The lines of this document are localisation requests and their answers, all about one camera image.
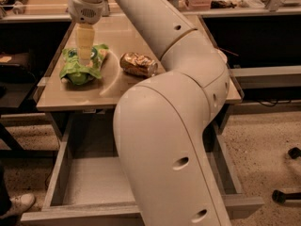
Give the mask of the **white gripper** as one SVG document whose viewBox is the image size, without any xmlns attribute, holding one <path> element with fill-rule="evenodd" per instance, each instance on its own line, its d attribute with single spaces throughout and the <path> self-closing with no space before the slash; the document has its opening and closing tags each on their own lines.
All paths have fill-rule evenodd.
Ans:
<svg viewBox="0 0 301 226">
<path fill-rule="evenodd" d="M 96 24 L 103 15 L 104 0 L 68 0 L 68 11 L 79 25 L 76 28 L 76 46 L 79 62 L 87 65 L 94 42 Z"/>
</svg>

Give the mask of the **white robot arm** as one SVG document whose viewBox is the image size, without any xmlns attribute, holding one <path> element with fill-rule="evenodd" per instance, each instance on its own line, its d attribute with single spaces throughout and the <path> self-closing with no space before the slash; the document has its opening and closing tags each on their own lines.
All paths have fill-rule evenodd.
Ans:
<svg viewBox="0 0 301 226">
<path fill-rule="evenodd" d="M 229 93 L 226 62 L 167 0 L 115 0 L 164 72 L 128 89 L 114 115 L 121 166 L 145 226 L 231 226 L 203 146 Z M 69 0 L 95 24 L 104 0 Z"/>
</svg>

